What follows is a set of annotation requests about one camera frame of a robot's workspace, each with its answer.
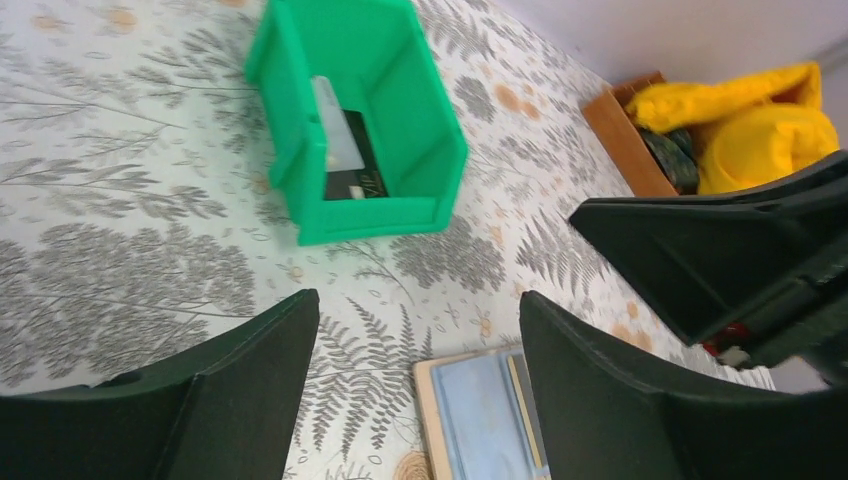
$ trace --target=yellow cloth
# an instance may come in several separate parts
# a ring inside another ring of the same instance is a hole
[[[699,150],[698,193],[711,194],[778,180],[838,150],[821,103],[821,72],[805,63],[715,86],[652,85],[626,110],[657,133],[686,127]]]

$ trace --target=table surface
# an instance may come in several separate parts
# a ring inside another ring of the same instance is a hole
[[[427,478],[411,365],[519,341],[527,289],[772,387],[683,347],[566,225],[630,194],[579,110],[605,84],[485,0],[417,1],[472,148],[450,229],[296,247],[241,73],[262,3],[0,0],[0,393],[99,382],[305,287],[323,320],[286,478]]]

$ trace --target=green plastic bin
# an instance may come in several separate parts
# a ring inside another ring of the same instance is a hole
[[[259,86],[298,243],[447,228],[468,145],[407,0],[269,0],[245,66]],[[327,77],[362,112],[388,198],[324,200],[327,140],[312,90]]]

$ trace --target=orange flower print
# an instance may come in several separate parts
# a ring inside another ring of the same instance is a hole
[[[412,451],[406,454],[395,468],[392,480],[432,480],[433,472],[427,454]]]
[[[516,95],[515,92],[506,85],[499,84],[495,86],[495,98],[497,98],[498,103],[503,105],[503,107],[507,110],[511,112],[521,111],[521,100],[519,100],[518,95]]]
[[[44,33],[68,33],[70,25],[53,15],[36,15],[29,21],[36,30]]]
[[[62,21],[58,15],[47,5],[38,6],[39,14],[29,19],[32,26],[43,33],[69,33],[70,23]]]
[[[138,26],[138,17],[130,7],[105,6],[90,10],[103,20],[103,25],[97,31],[98,35],[127,35],[134,32]]]
[[[636,305],[636,302],[632,300],[627,302],[627,315],[630,316],[630,320],[635,320],[639,317],[639,305]]]
[[[528,118],[530,118],[531,120],[538,120],[538,119],[542,118],[542,114],[541,114],[541,113],[539,113],[539,109],[538,109],[538,108],[536,108],[536,106],[535,106],[535,105],[533,105],[533,104],[532,104],[532,103],[530,103],[530,102],[524,102],[524,103],[521,105],[521,110],[522,110],[522,111],[524,112],[524,114],[525,114],[525,115],[527,115],[527,117],[528,117]]]
[[[109,11],[109,24],[121,34],[127,34],[135,30],[138,19],[128,8],[113,8]]]
[[[477,308],[477,318],[471,320],[472,325],[477,325],[480,327],[480,341],[483,342],[483,345],[486,344],[486,339],[492,336],[492,320],[489,319],[490,313],[489,311],[482,311],[480,307]]]
[[[616,323],[612,327],[612,331],[610,332],[612,335],[618,337],[621,340],[633,345],[634,347],[639,347],[646,352],[652,352],[654,350],[654,341],[651,340],[650,335],[643,332],[642,330],[632,331],[627,325]]]

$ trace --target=wooden tray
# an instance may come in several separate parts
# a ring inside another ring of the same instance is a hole
[[[637,197],[677,195],[624,111],[636,92],[655,83],[665,83],[660,72],[608,88],[583,108],[589,126]]]

